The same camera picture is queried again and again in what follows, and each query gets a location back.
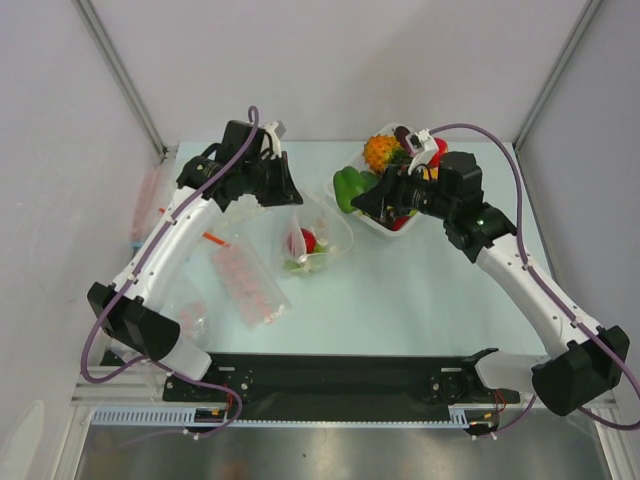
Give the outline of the green toy bell pepper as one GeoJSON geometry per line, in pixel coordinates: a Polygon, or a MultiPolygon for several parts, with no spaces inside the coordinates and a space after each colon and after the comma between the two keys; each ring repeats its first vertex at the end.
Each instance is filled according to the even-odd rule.
{"type": "Polygon", "coordinates": [[[351,201],[359,195],[369,191],[379,181],[379,178],[369,171],[358,171],[352,166],[338,170],[333,176],[334,197],[339,209],[345,214],[351,214],[356,208],[351,201]]]}

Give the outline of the clear white-dotted zip bag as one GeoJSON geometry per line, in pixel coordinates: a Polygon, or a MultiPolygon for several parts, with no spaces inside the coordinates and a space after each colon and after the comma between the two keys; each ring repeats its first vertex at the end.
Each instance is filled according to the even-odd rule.
{"type": "Polygon", "coordinates": [[[270,266],[277,274],[286,277],[306,277],[326,270],[333,263],[349,252],[354,243],[351,227],[339,212],[317,195],[302,191],[302,205],[295,205],[282,220],[277,223],[275,245],[270,266]],[[305,253],[305,245],[301,229],[310,230],[317,240],[315,252],[305,253]],[[287,246],[289,235],[293,237],[294,252],[287,246]],[[285,272],[283,264],[287,259],[304,259],[311,257],[318,261],[321,269],[309,275],[290,275],[285,272]]]}

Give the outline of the red toy tomato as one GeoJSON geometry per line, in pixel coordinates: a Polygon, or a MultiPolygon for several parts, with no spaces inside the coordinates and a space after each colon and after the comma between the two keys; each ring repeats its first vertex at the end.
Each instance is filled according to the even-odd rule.
{"type": "MultiPolygon", "coordinates": [[[[314,234],[308,230],[308,229],[301,229],[300,230],[303,240],[304,240],[304,245],[305,245],[305,253],[306,254],[312,254],[315,252],[316,249],[316,245],[317,245],[317,240],[316,237],[314,236],[314,234]]],[[[294,244],[293,244],[293,237],[292,235],[289,235],[288,239],[287,239],[287,246],[288,249],[291,252],[294,252],[294,244]]]]}

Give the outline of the green toy grape bunch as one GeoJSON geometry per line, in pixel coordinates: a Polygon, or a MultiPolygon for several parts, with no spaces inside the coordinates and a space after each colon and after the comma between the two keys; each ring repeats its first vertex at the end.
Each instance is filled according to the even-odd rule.
{"type": "Polygon", "coordinates": [[[309,275],[319,271],[321,265],[313,258],[305,257],[304,259],[296,260],[287,259],[283,264],[283,268],[290,275],[309,275]]]}

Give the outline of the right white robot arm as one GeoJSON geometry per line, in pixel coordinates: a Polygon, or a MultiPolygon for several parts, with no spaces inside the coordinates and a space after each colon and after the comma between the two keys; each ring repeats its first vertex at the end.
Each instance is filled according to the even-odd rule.
{"type": "Polygon", "coordinates": [[[506,388],[536,395],[558,416],[583,411],[627,373],[629,337],[618,326],[603,327],[538,271],[520,230],[485,201],[482,179],[472,154],[447,153],[437,179],[424,179],[413,166],[391,165],[352,204],[376,219],[416,210],[442,220],[449,242],[506,292],[534,328],[547,356],[481,355],[461,376],[469,399],[484,401],[506,388]]]}

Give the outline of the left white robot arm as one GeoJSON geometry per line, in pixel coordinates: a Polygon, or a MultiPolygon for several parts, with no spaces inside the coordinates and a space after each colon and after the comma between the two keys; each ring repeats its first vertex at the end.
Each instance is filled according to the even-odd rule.
{"type": "Polygon", "coordinates": [[[173,277],[196,243],[231,203],[245,195],[262,207],[300,205],[281,147],[285,127],[263,126],[256,112],[248,123],[227,123],[221,141],[187,161],[162,217],[130,263],[108,285],[94,283],[87,299],[98,330],[185,378],[199,400],[214,397],[219,374],[211,357],[188,339],[175,320],[162,315],[173,277]]]}

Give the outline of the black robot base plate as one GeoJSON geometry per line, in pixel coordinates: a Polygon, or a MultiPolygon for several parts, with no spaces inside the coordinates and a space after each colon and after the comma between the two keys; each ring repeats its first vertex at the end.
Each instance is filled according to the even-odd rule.
{"type": "Polygon", "coordinates": [[[344,423],[435,421],[456,404],[519,403],[517,391],[481,384],[478,358],[216,353],[203,386],[170,376],[162,398],[221,403],[223,386],[239,394],[231,410],[245,421],[344,423]]]}

